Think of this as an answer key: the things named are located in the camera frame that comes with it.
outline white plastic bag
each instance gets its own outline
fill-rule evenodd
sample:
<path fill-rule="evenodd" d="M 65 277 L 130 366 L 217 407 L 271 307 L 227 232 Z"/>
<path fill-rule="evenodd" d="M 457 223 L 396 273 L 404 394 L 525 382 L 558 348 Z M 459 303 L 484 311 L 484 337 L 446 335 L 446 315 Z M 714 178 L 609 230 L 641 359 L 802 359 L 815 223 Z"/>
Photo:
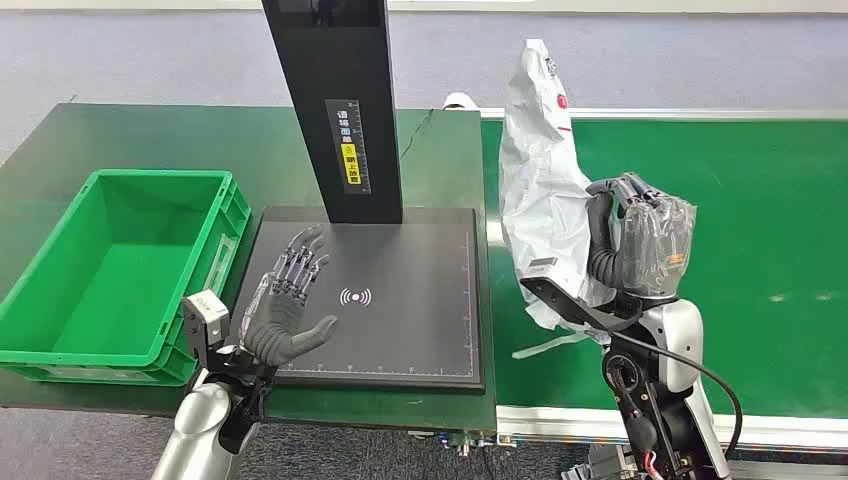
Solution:
<path fill-rule="evenodd" d="M 565 90 L 541 40 L 526 40 L 509 82 L 500 148 L 500 211 L 504 240 L 518 278 L 535 258 L 557 257 L 561 288 L 590 306 L 614 295 L 586 273 L 589 225 Z M 587 326 L 562 319 L 524 287 L 527 312 L 544 328 Z"/>

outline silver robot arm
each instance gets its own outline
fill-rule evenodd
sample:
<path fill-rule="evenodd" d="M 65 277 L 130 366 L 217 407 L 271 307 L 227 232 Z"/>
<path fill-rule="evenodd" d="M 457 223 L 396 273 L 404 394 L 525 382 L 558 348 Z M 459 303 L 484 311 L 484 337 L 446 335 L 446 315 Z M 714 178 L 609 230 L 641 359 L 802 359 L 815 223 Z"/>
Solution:
<path fill-rule="evenodd" d="M 204 383 L 186 395 L 174 419 L 174 431 L 151 479 L 236 478 L 241 450 L 227 451 L 219 441 L 231 409 L 229 392 L 217 383 Z"/>
<path fill-rule="evenodd" d="M 321 233 L 320 226 L 312 226 L 295 236 L 262 277 L 237 345 L 224 344 L 230 315 L 211 290 L 183 299 L 183 329 L 198 370 L 153 480 L 236 478 L 241 454 L 264 416 L 277 367 L 323 345 L 335 330 L 337 319 L 328 316 L 297 333 L 309 292 L 329 258 L 318 255 Z"/>

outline gray floor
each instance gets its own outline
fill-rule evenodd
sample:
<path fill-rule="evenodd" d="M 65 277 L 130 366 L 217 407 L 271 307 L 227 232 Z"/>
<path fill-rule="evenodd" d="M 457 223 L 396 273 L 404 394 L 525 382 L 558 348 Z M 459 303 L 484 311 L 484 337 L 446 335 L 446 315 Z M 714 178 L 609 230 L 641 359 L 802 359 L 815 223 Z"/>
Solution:
<path fill-rule="evenodd" d="M 0 411 L 0 478 L 146 479 L 171 421 L 132 415 Z M 263 425 L 241 477 L 252 479 L 556 479 L 587 447 L 527 444 L 459 458 L 400 431 Z"/>
<path fill-rule="evenodd" d="M 396 103 L 502 106 L 546 40 L 581 107 L 848 109 L 845 16 L 394 14 Z M 290 103 L 258 12 L 0 13 L 0 165 L 57 103 Z M 147 478 L 168 420 L 0 410 L 0 478 Z M 244 478 L 557 478 L 585 447 L 460 460 L 402 432 L 269 425 Z"/>

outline green storage bin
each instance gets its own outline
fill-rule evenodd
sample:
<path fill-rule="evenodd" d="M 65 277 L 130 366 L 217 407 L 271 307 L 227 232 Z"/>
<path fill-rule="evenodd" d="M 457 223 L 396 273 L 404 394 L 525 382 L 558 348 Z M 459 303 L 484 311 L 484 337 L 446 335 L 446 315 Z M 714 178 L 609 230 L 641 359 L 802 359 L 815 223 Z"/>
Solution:
<path fill-rule="evenodd" d="M 0 366 L 41 381 L 183 385 L 180 299 L 220 294 L 250 207 L 230 172 L 99 170 L 0 304 Z"/>

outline green table surface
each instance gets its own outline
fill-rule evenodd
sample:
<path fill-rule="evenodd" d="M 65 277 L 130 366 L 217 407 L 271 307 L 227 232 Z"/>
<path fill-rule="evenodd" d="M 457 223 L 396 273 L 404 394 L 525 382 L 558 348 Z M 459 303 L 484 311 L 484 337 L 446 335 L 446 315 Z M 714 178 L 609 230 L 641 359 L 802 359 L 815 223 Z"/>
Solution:
<path fill-rule="evenodd" d="M 277 388 L 270 419 L 451 430 L 495 428 L 480 117 L 398 111 L 406 206 L 472 207 L 478 215 L 485 394 Z M 0 168 L 0 298 L 65 207 L 99 168 L 223 169 L 253 208 L 222 300 L 232 307 L 265 205 L 321 205 L 294 110 L 262 107 L 60 104 Z M 0 405 L 173 414 L 182 389 L 37 383 L 0 373 Z"/>
<path fill-rule="evenodd" d="M 490 305 L 494 330 L 494 353 L 484 356 L 487 394 L 287 389 L 273 393 L 269 415 L 491 430 L 495 393 L 498 405 L 614 408 L 599 349 L 588 341 L 511 358 L 562 332 L 536 327 L 524 312 L 501 239 L 501 121 L 480 124 L 476 114 L 455 112 L 435 112 L 422 123 L 426 118 L 427 111 L 397 116 L 401 151 L 421 126 L 401 161 L 408 205 L 483 208 L 479 180 L 472 178 L 479 165 L 466 162 L 479 158 L 480 142 L 464 140 L 482 136 L 488 272 L 485 244 L 478 253 L 488 288 L 481 304 Z M 848 382 L 838 357 L 848 339 L 841 275 L 848 257 L 838 246 L 848 232 L 836 210 L 848 180 L 848 122 L 577 119 L 574 132 L 589 177 L 637 170 L 698 206 L 680 293 L 704 317 L 705 363 L 734 386 L 746 414 L 848 418 Z M 450 167 L 433 168 L 444 165 Z M 14 253 L 0 264 L 0 295 L 87 173 L 107 166 L 229 169 L 255 213 L 264 204 L 320 203 L 289 109 L 60 105 L 0 169 L 0 225 L 18 225 L 0 232 L 0 248 Z M 303 181 L 295 187 L 285 178 Z M 245 261 L 240 252 L 225 300 L 232 300 Z M 488 342 L 492 329 L 483 327 Z M 0 387 L 3 405 L 157 414 L 172 413 L 181 395 L 169 388 L 38 384 L 11 373 L 0 373 Z M 707 391 L 717 413 L 730 413 L 718 388 L 708 383 Z"/>
<path fill-rule="evenodd" d="M 502 122 L 483 121 L 498 405 L 608 408 L 596 345 L 525 360 L 510 354 L 561 333 L 523 312 L 511 257 L 497 235 Z M 704 362 L 749 415 L 848 418 L 848 121 L 577 119 L 589 178 L 635 170 L 697 205 L 680 295 L 704 320 Z M 713 410 L 732 413 L 705 381 Z"/>

